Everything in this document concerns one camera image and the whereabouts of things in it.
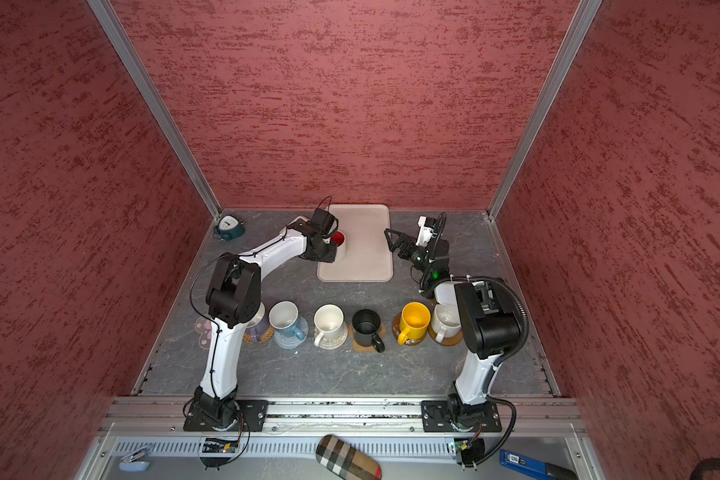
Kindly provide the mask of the dark brown glossy coaster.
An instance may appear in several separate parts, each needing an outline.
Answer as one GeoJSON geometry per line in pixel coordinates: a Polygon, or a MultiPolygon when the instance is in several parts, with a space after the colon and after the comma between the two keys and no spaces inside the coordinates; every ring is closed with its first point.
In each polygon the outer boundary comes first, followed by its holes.
{"type": "MultiPolygon", "coordinates": [[[[392,322],[392,332],[393,332],[393,337],[394,337],[395,340],[398,339],[398,337],[399,337],[399,335],[400,335],[400,333],[401,333],[400,322],[401,322],[401,314],[398,313],[398,314],[395,315],[395,317],[394,317],[394,319],[393,319],[393,322],[392,322]]],[[[405,346],[416,346],[416,345],[421,344],[424,340],[425,340],[424,337],[419,338],[419,339],[414,339],[414,340],[408,339],[408,340],[404,343],[404,345],[405,345],[405,346]]]]}

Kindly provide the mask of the woven rattan coaster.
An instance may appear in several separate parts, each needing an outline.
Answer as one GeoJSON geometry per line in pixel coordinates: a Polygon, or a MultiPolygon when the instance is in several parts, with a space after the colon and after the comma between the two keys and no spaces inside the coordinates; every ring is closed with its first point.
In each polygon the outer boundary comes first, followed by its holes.
{"type": "Polygon", "coordinates": [[[243,341],[247,344],[262,344],[269,341],[275,333],[273,327],[267,327],[264,330],[248,328],[244,332],[243,341]]]}

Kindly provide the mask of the black mug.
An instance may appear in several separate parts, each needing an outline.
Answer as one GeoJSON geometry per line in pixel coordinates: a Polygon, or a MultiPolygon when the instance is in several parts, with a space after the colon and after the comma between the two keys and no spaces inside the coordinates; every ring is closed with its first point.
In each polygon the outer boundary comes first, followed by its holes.
{"type": "Polygon", "coordinates": [[[385,351],[381,338],[381,317],[370,309],[358,310],[352,317],[353,341],[360,347],[370,347],[378,353],[385,351]]]}

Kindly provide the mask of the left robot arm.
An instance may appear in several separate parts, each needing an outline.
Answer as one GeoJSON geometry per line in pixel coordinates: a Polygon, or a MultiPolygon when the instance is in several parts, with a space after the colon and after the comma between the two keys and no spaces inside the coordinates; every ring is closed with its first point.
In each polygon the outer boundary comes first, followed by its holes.
{"type": "Polygon", "coordinates": [[[337,247],[330,239],[337,230],[336,220],[325,227],[298,218],[270,241],[216,260],[205,295],[212,325],[210,350],[190,403],[193,418],[217,431],[237,425],[237,364],[244,332],[260,308],[262,280],[296,257],[332,263],[337,247]]]}

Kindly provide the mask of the red inside mug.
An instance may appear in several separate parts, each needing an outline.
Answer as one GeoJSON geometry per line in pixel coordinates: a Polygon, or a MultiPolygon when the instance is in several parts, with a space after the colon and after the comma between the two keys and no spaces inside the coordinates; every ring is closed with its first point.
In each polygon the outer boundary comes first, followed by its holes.
{"type": "Polygon", "coordinates": [[[337,231],[332,235],[330,243],[336,247],[335,262],[339,262],[345,257],[347,252],[346,235],[341,231],[337,231]]]}

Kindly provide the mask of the white speckled mug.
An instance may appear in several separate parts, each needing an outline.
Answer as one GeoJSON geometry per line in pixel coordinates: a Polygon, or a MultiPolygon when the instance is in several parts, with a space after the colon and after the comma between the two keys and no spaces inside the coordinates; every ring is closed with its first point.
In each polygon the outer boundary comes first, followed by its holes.
{"type": "Polygon", "coordinates": [[[461,332],[461,321],[456,306],[436,304],[430,323],[430,336],[439,344],[446,344],[461,332]]]}

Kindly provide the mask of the yellow mug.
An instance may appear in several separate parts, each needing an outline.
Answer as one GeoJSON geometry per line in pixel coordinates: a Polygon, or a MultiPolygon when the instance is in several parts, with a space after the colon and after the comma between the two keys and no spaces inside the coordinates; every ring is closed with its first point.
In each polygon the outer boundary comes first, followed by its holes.
{"type": "Polygon", "coordinates": [[[398,322],[398,344],[416,345],[420,343],[427,334],[430,321],[430,310],[423,303],[411,302],[405,305],[398,322]]]}

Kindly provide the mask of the multicolour woven coaster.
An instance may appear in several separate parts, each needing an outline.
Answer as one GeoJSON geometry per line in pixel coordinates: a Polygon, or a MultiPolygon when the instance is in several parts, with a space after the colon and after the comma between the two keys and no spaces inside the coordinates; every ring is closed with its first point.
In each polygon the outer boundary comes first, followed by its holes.
{"type": "Polygon", "coordinates": [[[342,326],[339,330],[335,331],[336,336],[329,338],[325,332],[320,330],[316,331],[314,345],[323,350],[335,350],[341,347],[348,337],[348,328],[342,326]]]}

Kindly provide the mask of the brown round coaster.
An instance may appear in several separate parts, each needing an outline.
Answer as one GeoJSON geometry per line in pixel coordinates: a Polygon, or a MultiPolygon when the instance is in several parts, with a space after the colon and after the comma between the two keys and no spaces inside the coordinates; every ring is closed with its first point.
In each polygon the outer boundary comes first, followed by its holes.
{"type": "Polygon", "coordinates": [[[440,345],[447,346],[447,347],[455,346],[455,345],[459,344],[463,339],[463,331],[462,330],[459,330],[454,336],[444,337],[443,339],[439,339],[437,332],[432,328],[432,326],[429,326],[428,334],[429,334],[429,337],[433,341],[435,341],[436,343],[438,343],[440,345]]]}

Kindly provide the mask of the lilac mug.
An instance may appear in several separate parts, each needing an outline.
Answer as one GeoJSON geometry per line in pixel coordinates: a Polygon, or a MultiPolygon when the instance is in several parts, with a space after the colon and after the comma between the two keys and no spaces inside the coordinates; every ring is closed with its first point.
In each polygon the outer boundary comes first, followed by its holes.
{"type": "Polygon", "coordinates": [[[269,323],[266,307],[263,303],[259,304],[258,311],[254,315],[254,317],[248,322],[247,328],[255,328],[259,331],[266,329],[267,327],[272,327],[269,323]]]}

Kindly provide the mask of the blue mug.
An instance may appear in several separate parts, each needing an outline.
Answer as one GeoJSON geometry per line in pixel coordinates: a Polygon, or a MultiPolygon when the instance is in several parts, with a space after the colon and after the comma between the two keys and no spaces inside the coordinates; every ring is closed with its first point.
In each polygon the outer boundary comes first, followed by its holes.
{"type": "Polygon", "coordinates": [[[295,303],[291,301],[281,301],[275,304],[269,313],[269,322],[272,327],[277,329],[295,328],[299,326],[305,333],[308,328],[302,325],[303,317],[299,313],[299,309],[295,303]]]}

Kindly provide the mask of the grey knitted coaster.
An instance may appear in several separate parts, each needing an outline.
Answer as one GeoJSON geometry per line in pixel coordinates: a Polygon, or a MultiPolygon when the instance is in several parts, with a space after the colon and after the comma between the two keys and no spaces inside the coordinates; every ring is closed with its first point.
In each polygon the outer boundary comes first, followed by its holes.
{"type": "Polygon", "coordinates": [[[274,334],[275,343],[285,350],[296,349],[306,338],[307,333],[299,326],[295,328],[277,329],[274,334]]]}

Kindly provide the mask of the paw shaped cork coaster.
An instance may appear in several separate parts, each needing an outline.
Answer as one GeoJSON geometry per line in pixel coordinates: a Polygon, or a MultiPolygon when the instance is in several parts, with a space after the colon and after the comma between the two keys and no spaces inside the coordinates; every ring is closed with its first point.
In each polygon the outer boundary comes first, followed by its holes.
{"type": "MultiPolygon", "coordinates": [[[[352,349],[354,352],[358,353],[376,353],[377,350],[373,346],[362,346],[360,345],[355,339],[355,330],[351,325],[347,326],[348,328],[348,336],[352,339],[352,349]]],[[[385,338],[387,335],[387,327],[385,324],[383,324],[379,330],[379,335],[381,338],[385,338]]]]}

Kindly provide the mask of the pink flower coaster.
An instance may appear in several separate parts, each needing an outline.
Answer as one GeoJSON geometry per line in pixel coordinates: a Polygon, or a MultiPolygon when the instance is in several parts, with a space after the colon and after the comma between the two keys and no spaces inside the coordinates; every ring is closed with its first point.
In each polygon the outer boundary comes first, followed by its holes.
{"type": "Polygon", "coordinates": [[[195,331],[198,333],[198,344],[201,349],[208,350],[212,340],[213,323],[205,318],[199,318],[195,323],[195,331]]]}

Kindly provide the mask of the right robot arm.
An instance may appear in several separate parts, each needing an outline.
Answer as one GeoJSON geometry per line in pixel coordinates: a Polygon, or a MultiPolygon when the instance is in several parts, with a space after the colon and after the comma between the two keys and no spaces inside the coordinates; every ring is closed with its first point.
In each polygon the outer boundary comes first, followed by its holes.
{"type": "Polygon", "coordinates": [[[448,418],[460,430],[486,423],[498,400],[490,396],[500,366],[522,349],[529,335],[529,315],[518,295],[501,279],[456,276],[448,269],[443,227],[423,226],[413,237],[387,228],[384,236],[392,253],[421,272],[422,297],[457,309],[468,354],[449,395],[448,418]]]}

